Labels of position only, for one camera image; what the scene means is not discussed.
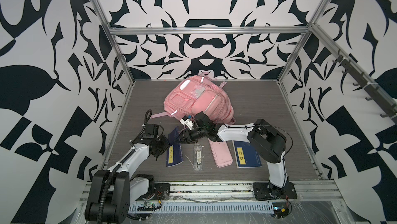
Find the pink student backpack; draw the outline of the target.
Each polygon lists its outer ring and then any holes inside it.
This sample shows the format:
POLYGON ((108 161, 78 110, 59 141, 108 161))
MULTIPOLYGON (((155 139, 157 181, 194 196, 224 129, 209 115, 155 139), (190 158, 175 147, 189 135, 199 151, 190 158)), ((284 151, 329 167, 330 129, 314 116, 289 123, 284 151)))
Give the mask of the pink student backpack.
POLYGON ((151 118, 163 116, 177 120, 184 116, 194 118, 203 112, 214 123, 235 124, 234 109, 231 100, 223 89, 226 82, 215 84, 205 74, 188 77, 180 82, 165 98, 164 112, 151 118))

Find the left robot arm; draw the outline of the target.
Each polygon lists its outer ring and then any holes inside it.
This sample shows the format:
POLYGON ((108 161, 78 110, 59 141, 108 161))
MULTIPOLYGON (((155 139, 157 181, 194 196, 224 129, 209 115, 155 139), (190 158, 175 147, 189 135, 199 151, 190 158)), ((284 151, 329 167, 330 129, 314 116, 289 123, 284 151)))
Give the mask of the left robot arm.
POLYGON ((84 213, 86 221, 121 224, 127 218, 149 218, 147 214, 130 214, 129 210, 133 201, 155 193, 153 176, 134 175, 135 171, 148 157, 158 158, 170 146, 163 127, 149 123, 152 114, 152 110, 146 111, 141 131, 129 142, 130 150, 113 166, 93 176, 84 213))

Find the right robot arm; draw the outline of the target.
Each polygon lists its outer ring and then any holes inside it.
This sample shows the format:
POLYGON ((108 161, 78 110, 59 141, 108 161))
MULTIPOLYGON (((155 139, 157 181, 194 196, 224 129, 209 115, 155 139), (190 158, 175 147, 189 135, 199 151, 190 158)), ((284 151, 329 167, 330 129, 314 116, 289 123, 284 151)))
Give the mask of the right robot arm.
POLYGON ((288 183, 284 157, 286 137, 275 126, 264 119, 245 125, 220 124, 200 112, 193 120, 183 117, 187 129, 178 134, 175 142, 193 144, 201 138, 212 142, 240 141, 250 143, 266 161, 269 171, 269 184, 272 189, 283 190, 288 183))

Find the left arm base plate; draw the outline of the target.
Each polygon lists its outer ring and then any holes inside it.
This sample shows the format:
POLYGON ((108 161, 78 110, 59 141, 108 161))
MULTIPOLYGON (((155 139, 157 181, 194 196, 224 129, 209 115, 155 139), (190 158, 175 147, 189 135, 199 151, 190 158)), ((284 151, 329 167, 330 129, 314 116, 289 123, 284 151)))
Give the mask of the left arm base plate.
POLYGON ((138 197, 137 201, 168 200, 170 196, 170 187, 171 185, 169 183, 155 183, 149 187, 146 194, 138 197))

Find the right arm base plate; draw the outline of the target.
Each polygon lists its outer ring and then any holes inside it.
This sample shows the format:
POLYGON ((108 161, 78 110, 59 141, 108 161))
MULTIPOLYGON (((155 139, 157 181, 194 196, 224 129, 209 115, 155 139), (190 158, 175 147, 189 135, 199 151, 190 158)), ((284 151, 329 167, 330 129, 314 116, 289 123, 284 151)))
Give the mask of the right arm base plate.
POLYGON ((254 197, 258 201, 292 199, 298 198, 294 184, 287 182, 285 186, 279 188, 271 183, 253 183, 254 197))

